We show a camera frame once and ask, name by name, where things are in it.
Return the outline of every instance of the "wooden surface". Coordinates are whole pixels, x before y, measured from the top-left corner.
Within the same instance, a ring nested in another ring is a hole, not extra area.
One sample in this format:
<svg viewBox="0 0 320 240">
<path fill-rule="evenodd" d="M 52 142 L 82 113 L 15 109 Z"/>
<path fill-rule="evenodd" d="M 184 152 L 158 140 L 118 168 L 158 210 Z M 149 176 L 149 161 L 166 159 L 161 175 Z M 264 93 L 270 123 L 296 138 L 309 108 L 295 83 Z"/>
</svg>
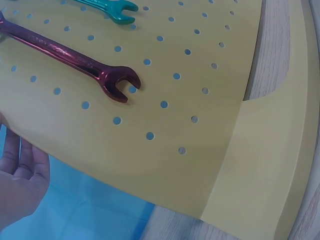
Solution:
<svg viewBox="0 0 320 240">
<path fill-rule="evenodd" d="M 320 40 L 320 0 L 309 0 Z M 258 44 L 244 99 L 274 91 L 289 67 L 290 16 L 288 0 L 264 0 Z M 304 198 L 289 236 L 290 240 L 320 240 L 320 143 L 319 133 Z M 156 206 L 142 240 L 235 240 L 201 220 Z"/>
</svg>

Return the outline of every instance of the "wrench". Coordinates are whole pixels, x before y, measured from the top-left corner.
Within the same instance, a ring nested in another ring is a hole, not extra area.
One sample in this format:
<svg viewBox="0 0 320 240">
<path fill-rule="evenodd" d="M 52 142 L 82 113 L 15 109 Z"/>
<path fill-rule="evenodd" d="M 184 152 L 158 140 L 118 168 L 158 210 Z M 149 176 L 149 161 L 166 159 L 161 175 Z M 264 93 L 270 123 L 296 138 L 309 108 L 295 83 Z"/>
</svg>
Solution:
<svg viewBox="0 0 320 240">
<path fill-rule="evenodd" d="M 100 63 L 60 43 L 7 21 L 1 11 L 0 33 L 8 35 L 92 77 L 99 83 L 104 93 L 117 102 L 126 103 L 128 101 L 128 98 L 116 88 L 118 82 L 127 80 L 137 89 L 141 87 L 141 81 L 132 68 L 127 66 L 108 66 Z"/>
<path fill-rule="evenodd" d="M 119 25 L 132 24 L 135 18 L 132 16 L 126 16 L 122 14 L 123 10 L 137 12 L 138 6 L 130 1 L 126 0 L 75 0 L 76 2 L 89 5 L 93 8 L 99 9 L 107 14 L 113 22 Z"/>
</svg>

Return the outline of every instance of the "wrench handle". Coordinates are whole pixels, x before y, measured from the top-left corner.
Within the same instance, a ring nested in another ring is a hole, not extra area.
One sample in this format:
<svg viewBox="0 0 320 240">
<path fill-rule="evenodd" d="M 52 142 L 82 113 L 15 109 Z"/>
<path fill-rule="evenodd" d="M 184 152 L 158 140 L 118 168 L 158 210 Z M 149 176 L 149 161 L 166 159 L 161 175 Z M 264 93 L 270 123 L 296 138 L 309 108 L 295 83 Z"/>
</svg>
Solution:
<svg viewBox="0 0 320 240">
<path fill-rule="evenodd" d="M 101 73 L 111 68 L 5 19 L 0 19 L 0 32 L 94 78 L 98 83 L 101 80 Z"/>
</svg>

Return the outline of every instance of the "hole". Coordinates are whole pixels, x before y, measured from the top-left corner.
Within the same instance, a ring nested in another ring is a hole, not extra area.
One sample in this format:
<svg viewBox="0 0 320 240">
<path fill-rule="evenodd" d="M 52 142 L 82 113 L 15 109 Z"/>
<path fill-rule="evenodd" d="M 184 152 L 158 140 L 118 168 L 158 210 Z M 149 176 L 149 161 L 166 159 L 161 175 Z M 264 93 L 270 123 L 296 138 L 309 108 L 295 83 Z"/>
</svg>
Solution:
<svg viewBox="0 0 320 240">
<path fill-rule="evenodd" d="M 191 122 L 193 122 L 194 124 L 196 124 L 199 121 L 197 116 L 192 116 L 191 117 Z"/>
<path fill-rule="evenodd" d="M 84 101 L 84 102 L 81 104 L 81 107 L 82 107 L 82 109 L 88 109 L 88 108 L 90 108 L 90 103 L 87 102 L 87 101 Z"/>
<path fill-rule="evenodd" d="M 59 95 L 61 93 L 61 88 L 57 87 L 53 90 L 54 95 Z"/>
<path fill-rule="evenodd" d="M 34 83 L 35 81 L 37 81 L 37 76 L 33 75 L 30 77 L 30 82 Z"/>
<path fill-rule="evenodd" d="M 136 91 L 137 91 L 137 89 L 136 89 L 135 86 L 130 86 L 129 87 L 129 93 L 134 94 L 134 93 L 136 93 Z"/>
<path fill-rule="evenodd" d="M 206 95 L 209 94 L 209 89 L 206 87 L 202 88 L 202 93 Z"/>
<path fill-rule="evenodd" d="M 88 36 L 88 40 L 89 40 L 89 41 L 92 41 L 93 39 L 95 39 L 95 36 L 93 36 L 93 35 L 89 35 L 89 36 Z"/>
<path fill-rule="evenodd" d="M 116 116 L 116 117 L 113 119 L 113 124 L 114 124 L 114 125 L 119 125 L 119 124 L 121 124 L 121 122 L 122 122 L 122 119 L 121 119 L 121 117 L 119 117 L 119 116 Z"/>
<path fill-rule="evenodd" d="M 151 60 L 150 59 L 145 59 L 145 60 L 143 60 L 143 64 L 148 66 L 148 65 L 151 64 Z"/>
<path fill-rule="evenodd" d="M 146 139 L 148 140 L 153 140 L 155 138 L 155 135 L 153 132 L 147 132 L 147 134 L 145 135 Z"/>
<path fill-rule="evenodd" d="M 185 154 L 187 153 L 187 150 L 186 150 L 186 148 L 185 148 L 184 146 L 181 146 L 181 147 L 179 147 L 179 149 L 178 149 L 178 153 L 179 153 L 180 155 L 185 155 Z"/>
<path fill-rule="evenodd" d="M 211 67 L 212 67 L 213 69 L 217 69 L 217 68 L 218 68 L 218 64 L 212 63 L 212 64 L 211 64 Z"/>
<path fill-rule="evenodd" d="M 185 50 L 184 50 L 184 53 L 185 53 L 186 55 L 190 55 L 190 54 L 191 54 L 191 50 L 190 50 L 190 49 L 185 49 Z"/>
<path fill-rule="evenodd" d="M 11 67 L 11 72 L 14 73 L 14 72 L 17 71 L 17 69 L 18 69 L 18 67 L 16 65 L 14 65 L 14 66 Z"/>
<path fill-rule="evenodd" d="M 179 79 L 181 78 L 181 76 L 180 76 L 179 73 L 174 73 L 174 74 L 173 74 L 173 78 L 174 78 L 175 80 L 179 80 Z"/>
<path fill-rule="evenodd" d="M 162 101 L 160 103 L 160 106 L 163 108 L 163 109 L 166 109 L 168 107 L 168 102 L 167 101 Z"/>
<path fill-rule="evenodd" d="M 122 51 L 122 47 L 120 47 L 120 46 L 116 46 L 115 48 L 114 48 L 114 50 L 118 53 L 118 52 L 121 52 Z"/>
<path fill-rule="evenodd" d="M 164 37 L 163 36 L 157 36 L 156 39 L 159 41 L 159 42 L 162 42 L 164 40 Z"/>
</svg>

